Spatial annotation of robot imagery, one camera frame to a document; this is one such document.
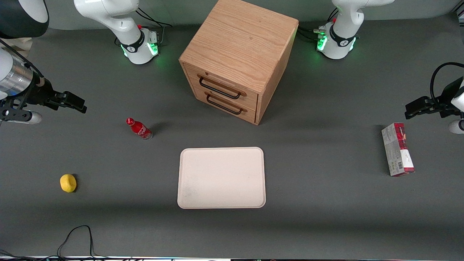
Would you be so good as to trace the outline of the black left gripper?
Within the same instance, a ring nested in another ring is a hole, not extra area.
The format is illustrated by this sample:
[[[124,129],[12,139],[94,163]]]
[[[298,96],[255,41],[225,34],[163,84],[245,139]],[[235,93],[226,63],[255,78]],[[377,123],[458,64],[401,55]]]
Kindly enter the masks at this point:
[[[439,103],[440,117],[446,118],[449,116],[463,117],[463,78],[455,80],[448,84],[440,96],[436,98]],[[405,106],[406,120],[412,119],[419,115],[436,113],[434,108],[434,101],[428,96],[421,96],[413,102]]]

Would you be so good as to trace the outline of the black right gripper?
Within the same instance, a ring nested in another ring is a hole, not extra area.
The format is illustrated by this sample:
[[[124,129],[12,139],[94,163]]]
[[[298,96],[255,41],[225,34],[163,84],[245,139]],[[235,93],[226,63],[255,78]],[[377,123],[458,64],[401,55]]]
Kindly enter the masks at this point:
[[[22,94],[21,109],[30,104],[46,106],[55,111],[59,107],[71,108],[81,113],[87,111],[84,99],[69,91],[64,93],[55,91],[50,81],[40,77],[34,77],[25,94]]]

